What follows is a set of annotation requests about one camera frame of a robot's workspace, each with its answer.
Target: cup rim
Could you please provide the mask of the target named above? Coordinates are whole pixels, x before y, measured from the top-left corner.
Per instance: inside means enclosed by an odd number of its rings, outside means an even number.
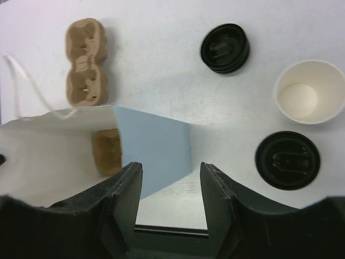
[[[339,68],[337,67],[336,65],[328,62],[328,61],[325,61],[325,60],[321,60],[321,59],[305,59],[305,60],[301,60],[299,62],[296,62],[292,65],[290,65],[289,67],[287,67],[286,69],[284,69],[281,74],[279,75],[279,77],[277,78],[277,80],[275,81],[275,84],[274,84],[274,89],[273,89],[273,94],[274,94],[274,101],[275,101],[275,104],[277,105],[278,109],[280,110],[280,112],[286,116],[287,118],[289,118],[290,120],[292,121],[295,121],[297,123],[300,123],[300,124],[305,124],[305,125],[315,125],[315,124],[321,124],[321,123],[324,123],[326,121],[329,121],[329,120],[332,120],[334,117],[338,116],[344,109],[345,107],[345,98],[343,99],[343,102],[339,108],[339,110],[337,112],[335,112],[333,115],[323,119],[323,120],[319,120],[319,121],[313,121],[313,122],[305,122],[305,121],[300,121],[298,119],[294,119],[292,117],[290,117],[280,106],[279,102],[278,102],[278,83],[281,81],[283,75],[288,71],[290,70],[291,68],[293,68],[294,66],[297,66],[299,64],[302,64],[302,63],[308,63],[308,62],[319,62],[319,63],[324,63],[324,64],[327,64],[333,68],[336,69],[336,71],[342,76],[343,78],[343,81],[344,81],[344,85],[345,85],[345,74],[344,72]]]

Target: white table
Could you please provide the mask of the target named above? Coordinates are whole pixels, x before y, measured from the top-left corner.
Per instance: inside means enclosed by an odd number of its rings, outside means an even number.
[[[98,19],[109,39],[108,102],[192,124],[194,172],[142,200],[137,223],[206,228],[201,161],[290,206],[345,194],[345,113],[301,126],[283,118],[271,98],[280,72],[299,60],[324,59],[345,70],[344,13],[342,0],[10,0],[0,5],[0,53],[15,54],[47,100],[67,108],[66,29],[82,18]],[[246,65],[230,76],[215,74],[199,56],[203,37],[223,23],[242,26],[251,44]],[[15,117],[3,60],[0,73],[4,123]],[[23,81],[20,105],[25,116],[47,112]],[[302,133],[319,148],[322,167],[306,188],[278,190],[257,173],[256,147],[280,130]]]

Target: paper cup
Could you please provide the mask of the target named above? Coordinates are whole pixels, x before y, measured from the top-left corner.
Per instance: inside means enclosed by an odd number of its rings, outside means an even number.
[[[279,110],[302,124],[319,124],[337,116],[345,105],[345,76],[321,60],[304,60],[288,67],[274,86]]]

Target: round black lid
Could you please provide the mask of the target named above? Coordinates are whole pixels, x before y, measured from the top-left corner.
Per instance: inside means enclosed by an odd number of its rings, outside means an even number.
[[[238,70],[249,56],[249,42],[243,29],[236,24],[214,28],[201,45],[201,58],[214,72]]]
[[[282,190],[307,186],[320,169],[316,146],[307,137],[291,131],[277,132],[264,139],[255,161],[261,177]]]

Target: brown cup carrier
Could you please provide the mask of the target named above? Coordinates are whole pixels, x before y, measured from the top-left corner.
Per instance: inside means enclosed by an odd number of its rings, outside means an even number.
[[[66,55],[72,63],[66,94],[73,107],[96,106],[108,99],[108,77],[100,66],[107,58],[107,37],[93,18],[76,21],[66,34]]]
[[[93,137],[92,150],[97,169],[105,176],[112,176],[122,169],[121,142],[117,129],[97,132]]]

